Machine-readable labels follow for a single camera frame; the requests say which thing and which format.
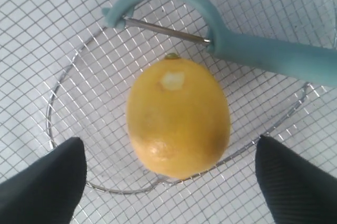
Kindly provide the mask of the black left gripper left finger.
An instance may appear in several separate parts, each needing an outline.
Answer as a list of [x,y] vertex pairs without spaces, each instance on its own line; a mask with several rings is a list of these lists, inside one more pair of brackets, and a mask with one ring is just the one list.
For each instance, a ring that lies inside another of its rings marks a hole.
[[1,183],[1,223],[70,223],[86,174],[83,141],[72,137]]

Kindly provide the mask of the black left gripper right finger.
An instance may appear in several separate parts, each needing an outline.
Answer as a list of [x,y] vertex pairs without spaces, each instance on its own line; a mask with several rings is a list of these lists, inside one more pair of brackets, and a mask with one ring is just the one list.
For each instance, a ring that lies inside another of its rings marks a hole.
[[275,223],[336,223],[336,177],[269,136],[260,136],[255,173]]

